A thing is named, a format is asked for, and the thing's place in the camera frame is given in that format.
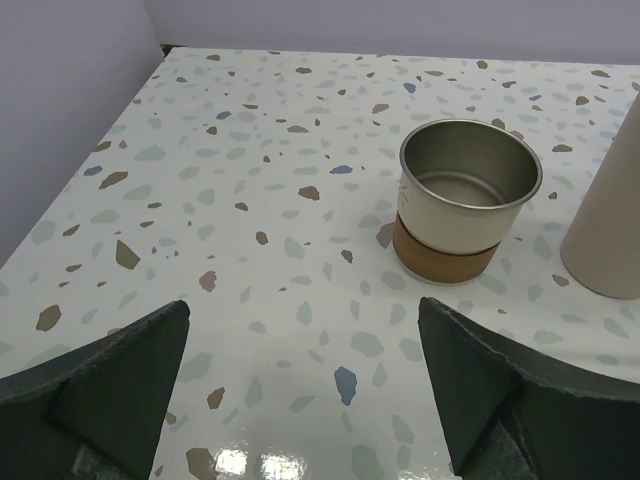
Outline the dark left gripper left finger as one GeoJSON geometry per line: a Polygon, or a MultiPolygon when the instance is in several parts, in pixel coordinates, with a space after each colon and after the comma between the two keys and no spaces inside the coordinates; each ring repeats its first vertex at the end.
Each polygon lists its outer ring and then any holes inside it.
{"type": "Polygon", "coordinates": [[[2,378],[2,478],[148,478],[189,316],[187,303],[174,301],[2,378]]]}

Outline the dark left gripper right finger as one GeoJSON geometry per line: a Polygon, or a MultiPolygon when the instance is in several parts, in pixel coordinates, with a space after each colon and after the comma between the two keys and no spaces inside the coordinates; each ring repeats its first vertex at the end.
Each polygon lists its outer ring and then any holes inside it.
{"type": "Polygon", "coordinates": [[[639,386],[562,362],[433,297],[418,327],[463,479],[636,479],[639,386]]]}

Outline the steel cup with cork band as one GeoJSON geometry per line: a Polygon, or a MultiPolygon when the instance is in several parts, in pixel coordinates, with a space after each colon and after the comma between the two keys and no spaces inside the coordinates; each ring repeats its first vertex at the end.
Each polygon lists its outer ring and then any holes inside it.
{"type": "Polygon", "coordinates": [[[475,120],[414,129],[399,160],[392,245],[407,270],[435,284],[481,275],[543,179],[524,141],[475,120]]]}

